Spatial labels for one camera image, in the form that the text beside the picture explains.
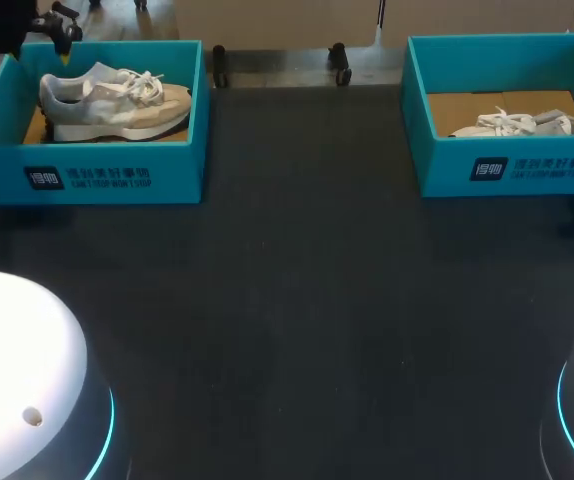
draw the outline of white shoelace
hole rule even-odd
[[[119,72],[127,74],[127,80],[123,83],[126,89],[121,92],[123,96],[129,95],[132,98],[147,103],[159,96],[163,91],[163,84],[158,79],[164,75],[154,77],[150,72],[141,74],[133,70],[127,70],[126,68],[121,68]]]
[[[531,115],[524,113],[507,115],[507,112],[502,108],[496,108],[498,113],[479,115],[476,126],[493,128],[496,131],[496,136],[499,137],[533,135],[536,131],[536,122]]]

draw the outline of glowing blue led strip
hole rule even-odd
[[[571,445],[571,448],[574,449],[574,441],[572,440],[571,435],[569,434],[569,430],[567,430],[567,425],[565,424],[565,419],[563,418],[562,403],[560,401],[560,390],[561,390],[561,385],[563,383],[563,373],[565,373],[565,367],[566,366],[567,366],[567,364],[565,363],[565,365],[563,366],[563,370],[560,372],[560,378],[558,378],[558,395],[557,395],[558,416],[560,416],[560,423],[563,426],[563,430],[565,431],[565,435],[567,435],[567,440],[569,440],[569,444]]]
[[[94,466],[91,467],[91,470],[87,474],[84,480],[91,480],[91,478],[96,474],[98,469],[100,468],[100,464],[103,463],[103,459],[107,454],[107,449],[109,448],[109,442],[111,442],[111,435],[114,433],[114,395],[111,393],[111,389],[109,390],[109,400],[111,401],[111,420],[109,420],[109,431],[107,432],[107,439],[105,439],[105,445],[103,445],[103,449],[100,451],[100,455],[98,455],[98,459]]]

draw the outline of shoe sole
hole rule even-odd
[[[54,142],[92,142],[104,138],[118,137],[129,142],[145,142],[175,133],[189,113],[174,118],[167,123],[150,128],[123,128],[113,125],[54,125]]]

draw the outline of floor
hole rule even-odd
[[[133,480],[544,479],[574,197],[421,199],[398,97],[214,90],[200,205],[0,210],[0,270],[75,312]]]
[[[79,24],[87,40],[178,38],[173,0],[149,0],[147,12],[136,11],[130,0],[103,0],[102,8],[91,11],[88,0],[68,0],[66,4],[80,12]],[[380,47],[376,13],[374,45],[347,49],[354,85],[394,84],[400,81],[403,52]],[[327,53],[327,50],[230,52],[231,86],[333,86],[335,78],[327,68]]]

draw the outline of robot sensor hole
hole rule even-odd
[[[23,420],[32,427],[40,427],[43,423],[43,416],[34,407],[27,407],[23,412]]]

